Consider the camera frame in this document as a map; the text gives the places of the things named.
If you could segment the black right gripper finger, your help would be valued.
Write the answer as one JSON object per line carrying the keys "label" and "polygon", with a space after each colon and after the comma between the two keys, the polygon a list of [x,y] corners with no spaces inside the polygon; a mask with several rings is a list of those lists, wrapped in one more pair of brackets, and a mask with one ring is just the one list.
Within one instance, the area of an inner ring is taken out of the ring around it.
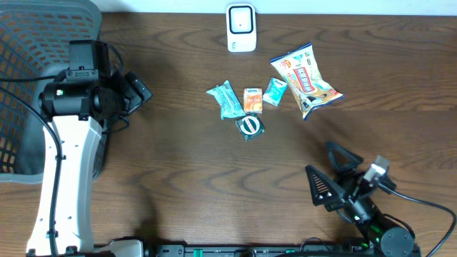
{"label": "black right gripper finger", "polygon": [[349,151],[336,142],[326,142],[326,150],[328,151],[332,169],[336,174],[355,171],[363,163],[361,156]]}
{"label": "black right gripper finger", "polygon": [[345,190],[312,165],[305,167],[314,206],[343,207]]}

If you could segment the light teal wipes pack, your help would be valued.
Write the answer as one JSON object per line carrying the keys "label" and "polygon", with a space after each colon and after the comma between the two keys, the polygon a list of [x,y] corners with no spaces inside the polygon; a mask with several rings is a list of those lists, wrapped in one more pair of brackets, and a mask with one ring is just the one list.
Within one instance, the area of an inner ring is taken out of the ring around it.
{"label": "light teal wipes pack", "polygon": [[213,96],[220,106],[221,120],[234,119],[246,115],[229,80],[225,80],[223,84],[209,89],[206,93]]}

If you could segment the green white tissue pack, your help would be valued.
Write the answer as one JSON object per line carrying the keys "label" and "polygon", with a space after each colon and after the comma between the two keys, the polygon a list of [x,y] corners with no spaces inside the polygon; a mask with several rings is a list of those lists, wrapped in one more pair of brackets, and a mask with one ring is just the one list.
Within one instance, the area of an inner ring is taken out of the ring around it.
{"label": "green white tissue pack", "polygon": [[285,93],[287,88],[288,84],[286,82],[276,78],[271,78],[267,86],[267,89],[263,94],[263,100],[266,103],[271,104],[273,106],[279,106],[283,94]]}

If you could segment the dark green Zam-Buk box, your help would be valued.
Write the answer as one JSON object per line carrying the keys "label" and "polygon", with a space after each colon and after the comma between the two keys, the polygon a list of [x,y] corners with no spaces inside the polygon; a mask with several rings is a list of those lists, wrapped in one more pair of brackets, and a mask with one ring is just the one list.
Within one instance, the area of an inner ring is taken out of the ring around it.
{"label": "dark green Zam-Buk box", "polygon": [[244,116],[242,119],[236,120],[235,124],[245,141],[250,141],[265,131],[265,127],[257,115]]}

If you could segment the yellow antibacterial wipes bag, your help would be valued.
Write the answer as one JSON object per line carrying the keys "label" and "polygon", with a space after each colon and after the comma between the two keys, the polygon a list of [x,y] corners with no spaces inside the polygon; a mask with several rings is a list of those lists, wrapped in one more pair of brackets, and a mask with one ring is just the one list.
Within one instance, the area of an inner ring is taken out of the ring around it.
{"label": "yellow antibacterial wipes bag", "polygon": [[327,106],[344,95],[323,80],[313,52],[307,44],[270,60],[293,93],[303,120],[318,108]]}

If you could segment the orange tissue pack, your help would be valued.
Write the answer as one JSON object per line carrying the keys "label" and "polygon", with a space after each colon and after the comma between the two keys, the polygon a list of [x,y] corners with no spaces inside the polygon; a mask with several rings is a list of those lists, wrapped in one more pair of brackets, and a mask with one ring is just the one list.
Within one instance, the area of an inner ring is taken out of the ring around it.
{"label": "orange tissue pack", "polygon": [[260,88],[246,88],[243,91],[243,110],[247,114],[261,114],[263,94]]}

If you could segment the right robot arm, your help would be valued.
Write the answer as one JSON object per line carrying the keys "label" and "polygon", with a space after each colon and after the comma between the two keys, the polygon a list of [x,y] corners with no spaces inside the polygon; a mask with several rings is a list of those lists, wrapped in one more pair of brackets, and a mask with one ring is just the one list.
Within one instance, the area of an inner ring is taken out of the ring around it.
{"label": "right robot arm", "polygon": [[383,256],[410,256],[415,247],[412,228],[380,211],[371,199],[377,189],[396,188],[388,177],[389,161],[377,156],[365,171],[359,171],[358,166],[363,163],[359,155],[332,141],[326,143],[326,150],[334,179],[312,165],[305,167],[313,205],[335,211],[354,224],[365,244]]}

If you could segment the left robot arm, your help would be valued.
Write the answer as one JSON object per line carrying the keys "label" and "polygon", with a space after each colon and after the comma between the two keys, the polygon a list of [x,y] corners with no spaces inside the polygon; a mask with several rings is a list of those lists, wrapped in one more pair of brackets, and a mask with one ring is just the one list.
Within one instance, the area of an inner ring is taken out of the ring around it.
{"label": "left robot arm", "polygon": [[152,97],[133,72],[113,71],[102,41],[69,44],[69,67],[39,95],[45,161],[36,223],[27,256],[146,256],[141,239],[124,237],[100,248],[91,230],[91,188],[97,151],[111,127]]}

